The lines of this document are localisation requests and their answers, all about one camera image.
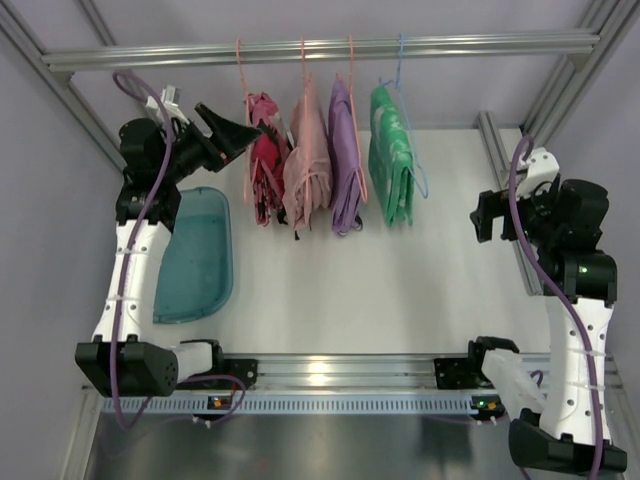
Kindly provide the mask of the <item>pink patterned trousers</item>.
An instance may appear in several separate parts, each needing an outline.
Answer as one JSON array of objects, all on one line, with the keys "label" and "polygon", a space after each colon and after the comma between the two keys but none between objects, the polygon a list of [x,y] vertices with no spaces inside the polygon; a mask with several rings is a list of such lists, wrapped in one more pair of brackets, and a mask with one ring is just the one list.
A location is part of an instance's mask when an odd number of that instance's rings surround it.
[{"label": "pink patterned trousers", "polygon": [[268,94],[249,94],[246,105],[249,125],[261,131],[249,154],[256,223],[266,227],[275,217],[280,225],[286,225],[284,167],[292,151],[288,130],[276,102]]}]

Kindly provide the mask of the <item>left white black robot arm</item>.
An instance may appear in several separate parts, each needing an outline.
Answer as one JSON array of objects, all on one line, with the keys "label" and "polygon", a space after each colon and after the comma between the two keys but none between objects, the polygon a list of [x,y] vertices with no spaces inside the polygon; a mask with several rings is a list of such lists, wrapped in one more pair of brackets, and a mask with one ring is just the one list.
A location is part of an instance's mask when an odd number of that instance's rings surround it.
[{"label": "left white black robot arm", "polygon": [[215,340],[162,347],[152,338],[154,302],[165,251],[181,202],[178,184],[196,170],[219,172],[262,134],[199,103],[209,127],[163,113],[137,118],[119,130],[125,160],[116,200],[116,255],[101,318],[91,339],[77,344],[75,362],[104,397],[166,397],[187,379],[216,374],[223,361]]}]

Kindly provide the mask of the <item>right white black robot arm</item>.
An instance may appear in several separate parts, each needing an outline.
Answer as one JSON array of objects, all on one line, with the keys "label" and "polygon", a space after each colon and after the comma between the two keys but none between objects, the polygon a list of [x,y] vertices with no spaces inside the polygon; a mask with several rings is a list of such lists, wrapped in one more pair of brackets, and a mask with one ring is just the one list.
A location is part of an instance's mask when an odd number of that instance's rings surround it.
[{"label": "right white black robot arm", "polygon": [[511,419],[509,452],[521,468],[595,479],[623,473],[627,454],[611,440],[606,412],[605,346],[617,300],[617,265],[598,249],[608,192],[584,180],[539,184],[514,200],[485,191],[470,219],[478,241],[491,239],[495,219],[502,239],[517,241],[543,283],[549,315],[548,390],[523,366],[515,344],[480,337],[476,362],[498,391]]}]

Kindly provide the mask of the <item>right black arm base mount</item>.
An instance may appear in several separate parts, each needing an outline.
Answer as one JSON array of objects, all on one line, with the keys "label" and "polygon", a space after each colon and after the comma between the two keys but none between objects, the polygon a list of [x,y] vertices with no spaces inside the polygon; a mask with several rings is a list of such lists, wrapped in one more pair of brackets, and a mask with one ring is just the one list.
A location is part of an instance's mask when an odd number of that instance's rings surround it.
[{"label": "right black arm base mount", "polygon": [[478,390],[493,387],[481,372],[481,368],[466,357],[436,358],[434,369],[439,390]]}]

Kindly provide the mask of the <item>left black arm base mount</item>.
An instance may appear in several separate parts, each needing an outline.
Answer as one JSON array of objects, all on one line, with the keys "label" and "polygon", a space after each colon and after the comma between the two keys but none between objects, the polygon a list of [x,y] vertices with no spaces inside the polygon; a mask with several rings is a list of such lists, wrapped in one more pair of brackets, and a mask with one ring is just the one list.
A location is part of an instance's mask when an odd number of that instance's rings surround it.
[{"label": "left black arm base mount", "polygon": [[215,361],[213,373],[234,376],[241,380],[247,388],[251,388],[258,378],[259,361],[255,358],[239,357]]}]

